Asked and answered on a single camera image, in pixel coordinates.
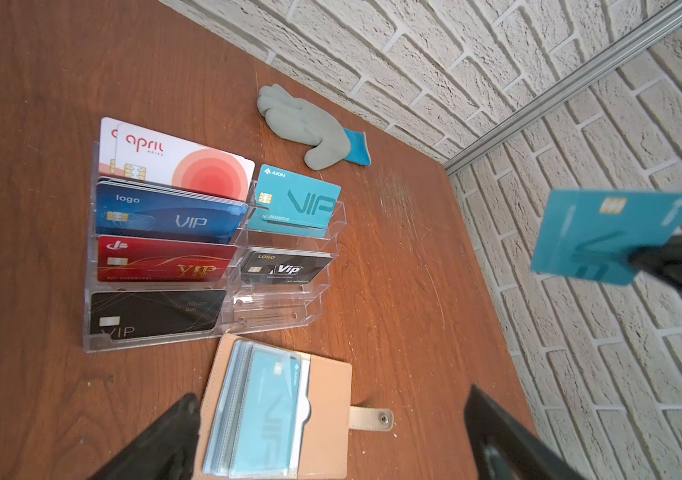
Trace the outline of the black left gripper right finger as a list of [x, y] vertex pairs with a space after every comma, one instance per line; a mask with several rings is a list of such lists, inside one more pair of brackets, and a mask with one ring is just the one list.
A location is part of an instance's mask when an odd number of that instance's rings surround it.
[[480, 479], [582, 477], [477, 385], [471, 387], [464, 422]]

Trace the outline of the black VIP card in stand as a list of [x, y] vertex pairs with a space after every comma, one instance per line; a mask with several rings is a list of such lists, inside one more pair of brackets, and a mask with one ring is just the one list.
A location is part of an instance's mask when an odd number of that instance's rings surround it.
[[241, 265], [241, 278], [252, 285], [303, 285], [312, 282], [334, 257], [317, 251], [253, 248]]

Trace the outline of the grey blue work glove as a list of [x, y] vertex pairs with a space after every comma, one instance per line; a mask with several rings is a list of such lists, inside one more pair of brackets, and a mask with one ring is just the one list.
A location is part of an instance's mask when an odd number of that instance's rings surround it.
[[361, 166], [372, 163], [365, 133], [344, 128], [331, 114], [293, 97], [278, 84], [260, 88], [257, 109], [278, 137], [311, 147], [304, 163], [312, 170], [341, 161]]

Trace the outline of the aluminium frame rail right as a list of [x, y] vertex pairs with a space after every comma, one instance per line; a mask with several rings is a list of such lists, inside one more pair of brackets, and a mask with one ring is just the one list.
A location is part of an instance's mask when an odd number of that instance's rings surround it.
[[677, 0], [558, 80], [551, 88], [462, 150], [445, 163], [445, 173], [457, 173], [681, 26], [682, 0]]

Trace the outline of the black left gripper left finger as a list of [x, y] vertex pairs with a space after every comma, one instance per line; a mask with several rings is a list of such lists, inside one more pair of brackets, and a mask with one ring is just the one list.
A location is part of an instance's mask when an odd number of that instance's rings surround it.
[[91, 479], [189, 480], [200, 425], [198, 397], [187, 393]]

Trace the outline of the red gold VIP card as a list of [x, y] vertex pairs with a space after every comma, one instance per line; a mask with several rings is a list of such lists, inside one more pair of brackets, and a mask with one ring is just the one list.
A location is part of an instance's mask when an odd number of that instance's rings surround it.
[[237, 253], [230, 244], [100, 235], [97, 278], [102, 282], [213, 282]]

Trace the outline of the blue VIP card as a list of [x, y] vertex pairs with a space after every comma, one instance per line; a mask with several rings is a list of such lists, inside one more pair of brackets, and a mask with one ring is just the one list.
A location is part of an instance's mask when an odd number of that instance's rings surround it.
[[248, 211], [240, 201], [112, 181], [98, 183], [95, 192], [99, 234], [228, 244]]

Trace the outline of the beige leather card holder wallet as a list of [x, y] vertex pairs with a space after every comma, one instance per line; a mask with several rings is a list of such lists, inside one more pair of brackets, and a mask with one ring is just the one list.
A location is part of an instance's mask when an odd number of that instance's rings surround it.
[[351, 403], [350, 364], [233, 334], [200, 408], [195, 479], [343, 479], [349, 434], [388, 432], [389, 409]]

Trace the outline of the clear acrylic card display stand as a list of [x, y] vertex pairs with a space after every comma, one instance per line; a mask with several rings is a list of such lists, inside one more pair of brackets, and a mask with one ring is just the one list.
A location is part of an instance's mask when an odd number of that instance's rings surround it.
[[94, 150], [83, 346], [88, 352], [304, 327], [323, 313], [347, 224], [251, 224], [257, 204], [115, 174]]

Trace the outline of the teal VIP card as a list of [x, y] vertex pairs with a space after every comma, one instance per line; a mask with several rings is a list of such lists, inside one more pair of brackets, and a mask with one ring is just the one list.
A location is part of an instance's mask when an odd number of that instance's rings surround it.
[[338, 185], [264, 164], [253, 195], [248, 229], [324, 237], [340, 193]]
[[682, 225], [682, 193], [557, 189], [550, 192], [531, 270], [613, 285], [633, 282], [629, 257]]

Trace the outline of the white red april card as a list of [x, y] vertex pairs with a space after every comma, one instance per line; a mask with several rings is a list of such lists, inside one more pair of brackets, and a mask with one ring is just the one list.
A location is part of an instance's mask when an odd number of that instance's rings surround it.
[[255, 162], [128, 122], [104, 117], [99, 172], [246, 201]]

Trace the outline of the dark black card lower left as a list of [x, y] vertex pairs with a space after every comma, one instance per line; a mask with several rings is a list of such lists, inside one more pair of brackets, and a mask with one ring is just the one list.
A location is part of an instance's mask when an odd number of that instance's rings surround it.
[[96, 292], [91, 295], [92, 335], [126, 340], [212, 329], [224, 290]]

